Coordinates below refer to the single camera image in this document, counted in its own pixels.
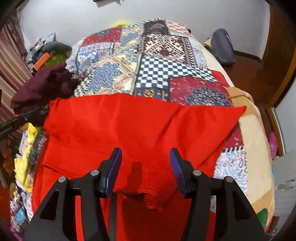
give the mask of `metal bolt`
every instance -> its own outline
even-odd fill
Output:
[[[200,170],[194,170],[193,171],[194,176],[200,176],[201,174],[202,174],[202,172]]]
[[[99,171],[98,170],[92,170],[91,171],[91,175],[92,176],[96,176],[96,175],[98,175],[99,174]]]
[[[64,177],[64,176],[62,176],[62,177],[59,178],[59,182],[60,183],[63,183],[65,180],[66,180],[66,177]]]
[[[230,177],[230,176],[226,177],[225,179],[226,179],[226,181],[229,182],[229,183],[233,182],[233,178]]]

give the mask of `wooden door frame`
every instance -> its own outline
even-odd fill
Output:
[[[285,154],[285,148],[284,148],[283,136],[277,121],[277,117],[275,115],[274,108],[281,102],[281,100],[284,98],[289,88],[291,87],[295,79],[295,74],[296,74],[295,70],[296,70],[296,47],[294,50],[294,55],[293,55],[290,67],[288,69],[288,72],[283,82],[281,83],[279,89],[276,91],[271,101],[266,105],[268,115],[270,117],[272,126],[274,128],[274,132],[276,134],[276,139],[279,142],[279,156],[283,156]]]

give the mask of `yellow cloth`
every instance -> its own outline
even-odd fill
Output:
[[[208,38],[208,39],[205,41],[205,45],[207,45],[209,48],[212,48],[212,46],[211,46],[211,40],[212,40],[212,37]]]
[[[112,28],[119,27],[119,26],[126,26],[126,25],[131,25],[131,23],[129,23],[128,21],[125,21],[125,20],[121,20],[121,21],[114,23],[112,25]]]
[[[32,192],[32,185],[27,178],[27,171],[29,165],[29,154],[34,143],[36,135],[41,130],[41,127],[34,127],[31,123],[28,125],[28,136],[26,139],[25,148],[22,150],[22,158],[15,158],[15,175],[17,180],[28,191]]]

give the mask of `clothing pile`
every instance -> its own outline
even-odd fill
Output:
[[[48,105],[51,99],[70,97],[78,80],[71,78],[72,74],[65,66],[59,64],[40,69],[13,96],[11,108],[14,112],[30,113]],[[22,139],[14,158],[15,182],[10,186],[11,231],[17,238],[23,236],[33,216],[31,202],[36,164],[47,141],[41,126],[26,123],[22,130]]]

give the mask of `beige blanket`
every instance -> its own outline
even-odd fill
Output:
[[[235,107],[245,105],[247,110],[239,119],[244,146],[247,151],[248,195],[256,213],[268,211],[267,225],[274,214],[274,183],[271,155],[263,122],[252,97],[236,87],[227,91]]]

